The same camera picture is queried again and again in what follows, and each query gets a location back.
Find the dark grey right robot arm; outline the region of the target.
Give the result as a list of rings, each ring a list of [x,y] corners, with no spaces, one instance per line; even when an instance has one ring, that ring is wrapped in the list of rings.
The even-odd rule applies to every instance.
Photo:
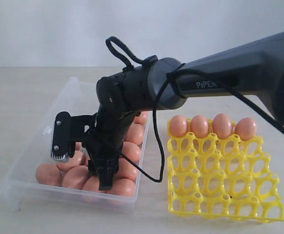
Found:
[[[96,85],[100,106],[85,147],[99,190],[112,188],[124,136],[142,111],[178,109],[193,97],[232,95],[284,134],[284,32],[189,63],[139,59],[117,37],[105,44],[125,67]]]

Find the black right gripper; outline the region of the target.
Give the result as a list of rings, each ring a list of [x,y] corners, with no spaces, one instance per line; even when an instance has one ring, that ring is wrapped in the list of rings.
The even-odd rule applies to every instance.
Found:
[[[113,187],[123,141],[137,113],[108,111],[100,107],[95,114],[88,133],[91,140],[85,146],[90,150],[94,171],[99,178],[99,191],[109,191]]]

